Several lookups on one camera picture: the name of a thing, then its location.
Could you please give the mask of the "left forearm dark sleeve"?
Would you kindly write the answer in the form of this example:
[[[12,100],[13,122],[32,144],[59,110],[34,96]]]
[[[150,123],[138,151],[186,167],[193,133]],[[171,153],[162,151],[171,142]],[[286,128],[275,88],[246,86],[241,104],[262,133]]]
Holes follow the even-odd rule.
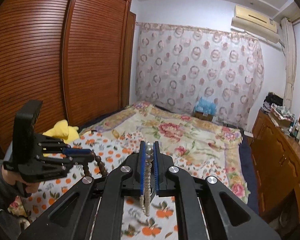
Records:
[[[8,239],[18,239],[21,232],[19,221],[7,209],[15,201],[19,190],[13,176],[2,165],[3,161],[0,160],[0,228]]]

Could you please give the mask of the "left hand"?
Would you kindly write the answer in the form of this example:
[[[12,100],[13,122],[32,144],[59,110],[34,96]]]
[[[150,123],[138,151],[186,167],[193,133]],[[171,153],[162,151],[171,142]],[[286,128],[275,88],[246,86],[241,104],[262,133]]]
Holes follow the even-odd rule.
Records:
[[[22,179],[19,173],[5,170],[4,167],[2,166],[1,174],[3,180],[9,185],[14,186],[16,183],[21,183],[22,186],[25,186],[24,192],[26,193],[32,194],[38,191],[40,183],[28,183]]]

